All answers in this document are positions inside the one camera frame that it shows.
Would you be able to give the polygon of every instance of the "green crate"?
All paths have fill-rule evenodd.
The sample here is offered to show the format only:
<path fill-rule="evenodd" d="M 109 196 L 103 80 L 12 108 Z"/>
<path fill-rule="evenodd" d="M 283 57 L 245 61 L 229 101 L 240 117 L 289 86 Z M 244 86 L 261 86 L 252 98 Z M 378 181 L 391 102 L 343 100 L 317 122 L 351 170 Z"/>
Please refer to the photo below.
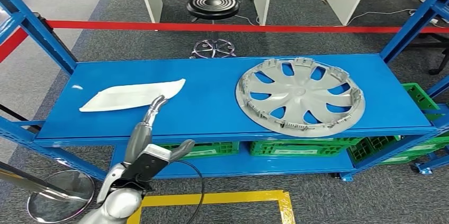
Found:
<path fill-rule="evenodd" d="M 438 105 L 432 100 L 429 95 L 417 84 L 417 83 L 408 83 L 408 84 L 402 84 L 404 89 L 407 91 L 407 93 L 410 95 L 410 97 L 413 99 L 413 101 L 416 103 L 416 105 L 421 110 L 435 110 L 439 109 Z M 441 117 L 441 114 L 425 114 L 427 119 L 430 121 L 433 121 L 437 119 L 438 117 Z"/>
<path fill-rule="evenodd" d="M 253 156 L 334 156 L 347 146 L 305 145 L 302 140 L 253 141 L 250 153 Z"/>
<path fill-rule="evenodd" d="M 367 138 L 373 152 L 376 153 L 386 146 L 399 141 L 401 138 L 399 136 L 381 136 L 381 137 L 370 137 Z"/>
<path fill-rule="evenodd" d="M 375 152 L 368 143 L 368 138 L 364 138 L 358 144 L 350 146 L 348 148 L 348 153 L 352 161 L 357 163 Z"/>
<path fill-rule="evenodd" d="M 360 138 L 309 138 L 307 140 L 297 139 L 297 140 L 283 140 L 284 142 L 300 142 L 305 145 L 338 145 L 338 146 L 352 146 L 356 145 L 363 137 Z"/>
<path fill-rule="evenodd" d="M 413 101 L 418 105 L 421 110 L 435 110 L 440 109 L 438 105 L 432 100 L 432 98 L 427 95 L 427 93 L 417 84 L 408 83 L 402 84 L 407 93 L 413 99 Z M 429 121 L 433 121 L 442 116 L 442 114 L 425 114 Z M 449 132 L 440 135 L 438 137 L 429 139 L 426 143 L 447 143 L 449 144 Z"/>
<path fill-rule="evenodd" d="M 195 146 L 192 148 L 192 151 L 188 153 L 184 158 L 237 154 L 239 152 L 239 143 L 240 142 L 214 142 L 195 144 Z M 178 147 L 179 144 L 164 144 L 159 146 L 164 147 L 168 150 L 173 150 Z"/>
<path fill-rule="evenodd" d="M 419 156 L 394 156 L 383 162 L 379 163 L 379 165 L 389 165 L 389 164 L 403 164 L 409 163 L 410 161 L 419 158 Z"/>
<path fill-rule="evenodd" d="M 426 143 L 438 143 L 438 144 L 446 144 L 449 145 L 449 132 L 446 132 L 438 137 L 429 139 Z"/>
<path fill-rule="evenodd" d="M 396 155 L 397 157 L 401 156 L 421 156 L 428 153 L 433 153 L 434 151 L 443 148 L 445 146 L 445 143 L 443 144 L 437 144 L 437 143 L 428 143 L 425 142 L 423 144 L 417 145 L 415 147 L 412 147 L 406 151 L 401 152 L 400 154 Z"/>

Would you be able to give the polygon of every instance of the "lower shelf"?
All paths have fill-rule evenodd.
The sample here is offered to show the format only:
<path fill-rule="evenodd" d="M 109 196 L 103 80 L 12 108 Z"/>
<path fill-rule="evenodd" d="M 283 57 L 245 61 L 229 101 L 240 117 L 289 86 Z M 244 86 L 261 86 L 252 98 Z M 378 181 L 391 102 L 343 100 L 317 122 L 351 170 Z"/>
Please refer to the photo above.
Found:
<path fill-rule="evenodd" d="M 112 165 L 123 161 L 126 145 L 117 146 Z M 188 159 L 204 177 L 340 173 L 355 170 L 346 151 L 332 157 L 255 157 L 247 142 L 240 143 L 237 155 Z M 198 174 L 182 163 L 172 163 L 155 178 L 194 178 Z"/>

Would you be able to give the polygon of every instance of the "robotic arm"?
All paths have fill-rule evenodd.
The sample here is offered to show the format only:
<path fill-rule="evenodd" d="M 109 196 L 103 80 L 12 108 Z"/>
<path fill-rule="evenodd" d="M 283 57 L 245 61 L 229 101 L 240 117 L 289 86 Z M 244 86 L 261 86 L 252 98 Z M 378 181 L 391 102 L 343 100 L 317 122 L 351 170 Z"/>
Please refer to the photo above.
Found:
<path fill-rule="evenodd" d="M 191 139 L 173 151 L 151 144 L 152 124 L 167 101 L 161 95 L 152 102 L 131 134 L 124 161 L 114 165 L 106 175 L 97 197 L 101 206 L 86 214 L 80 224 L 126 224 L 139 209 L 143 197 L 152 191 L 150 180 L 192 150 L 195 141 Z"/>

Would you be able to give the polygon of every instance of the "yellow floor tape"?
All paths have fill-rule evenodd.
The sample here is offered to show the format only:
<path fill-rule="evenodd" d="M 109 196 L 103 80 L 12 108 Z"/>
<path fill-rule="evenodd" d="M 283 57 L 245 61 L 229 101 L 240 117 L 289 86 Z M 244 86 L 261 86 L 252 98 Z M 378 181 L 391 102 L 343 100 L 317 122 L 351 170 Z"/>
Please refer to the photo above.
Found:
<path fill-rule="evenodd" d="M 129 219 L 127 224 L 140 224 L 143 207 L 164 207 L 169 205 L 198 204 L 201 194 L 146 196 L 139 210 Z M 203 204 L 225 204 L 241 202 L 277 201 L 281 212 L 282 224 L 295 224 L 290 195 L 284 191 L 248 191 L 207 193 Z"/>

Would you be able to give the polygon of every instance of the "red line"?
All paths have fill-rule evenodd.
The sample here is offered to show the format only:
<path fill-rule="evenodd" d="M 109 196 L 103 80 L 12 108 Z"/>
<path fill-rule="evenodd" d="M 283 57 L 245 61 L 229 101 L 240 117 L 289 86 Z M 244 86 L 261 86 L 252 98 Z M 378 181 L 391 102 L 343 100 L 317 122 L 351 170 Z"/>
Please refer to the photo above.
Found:
<path fill-rule="evenodd" d="M 147 22 L 62 21 L 48 20 L 53 28 L 91 30 L 161 30 L 161 31 L 220 31 L 220 32 L 338 32 L 338 33 L 396 33 L 396 26 L 292 26 L 235 24 L 177 24 Z M 449 33 L 449 28 L 425 27 L 423 33 Z"/>
<path fill-rule="evenodd" d="M 11 36 L 0 45 L 0 62 L 8 57 L 12 51 L 27 38 L 27 36 L 28 34 L 22 28 L 18 28 L 11 34 Z"/>

